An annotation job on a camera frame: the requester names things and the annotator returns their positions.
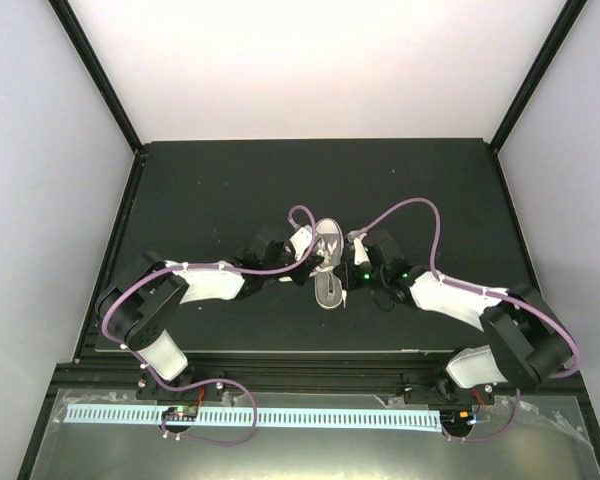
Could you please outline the grey canvas sneaker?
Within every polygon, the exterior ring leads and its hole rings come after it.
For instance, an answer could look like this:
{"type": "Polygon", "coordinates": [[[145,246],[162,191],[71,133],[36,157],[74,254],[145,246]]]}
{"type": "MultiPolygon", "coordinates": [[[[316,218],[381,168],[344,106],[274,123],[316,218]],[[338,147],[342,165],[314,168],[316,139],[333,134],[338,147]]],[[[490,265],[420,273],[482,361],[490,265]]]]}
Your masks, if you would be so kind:
{"type": "Polygon", "coordinates": [[[316,224],[317,240],[312,252],[323,259],[316,267],[314,293],[318,305],[325,310],[337,308],[343,301],[341,280],[335,269],[341,263],[344,236],[339,224],[331,218],[323,218],[316,224]]]}

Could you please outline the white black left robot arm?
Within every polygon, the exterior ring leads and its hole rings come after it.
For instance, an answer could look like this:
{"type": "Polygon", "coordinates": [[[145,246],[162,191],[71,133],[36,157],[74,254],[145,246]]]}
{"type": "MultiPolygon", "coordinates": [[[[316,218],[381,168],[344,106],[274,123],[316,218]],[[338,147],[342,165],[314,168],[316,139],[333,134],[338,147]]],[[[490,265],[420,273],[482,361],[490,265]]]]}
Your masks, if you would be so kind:
{"type": "Polygon", "coordinates": [[[302,286],[327,261],[329,250],[307,225],[291,237],[265,226],[251,245],[215,263],[178,263],[146,252],[100,294],[96,313],[103,335],[140,357],[173,399],[187,397],[195,376],[167,331],[183,304],[247,298],[267,283],[302,286]]]}

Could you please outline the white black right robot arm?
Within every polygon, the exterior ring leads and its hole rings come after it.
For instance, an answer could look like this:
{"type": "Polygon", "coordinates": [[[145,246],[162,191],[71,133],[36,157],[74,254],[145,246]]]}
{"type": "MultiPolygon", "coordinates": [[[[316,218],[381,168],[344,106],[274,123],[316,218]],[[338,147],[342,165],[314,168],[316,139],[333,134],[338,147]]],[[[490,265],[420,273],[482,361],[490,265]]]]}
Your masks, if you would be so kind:
{"type": "Polygon", "coordinates": [[[476,386],[535,390],[575,366],[573,338],[539,292],[489,288],[408,262],[385,231],[348,238],[336,275],[345,290],[383,293],[393,306],[444,315],[481,332],[486,343],[455,353],[434,379],[437,396],[456,403],[476,386]]]}

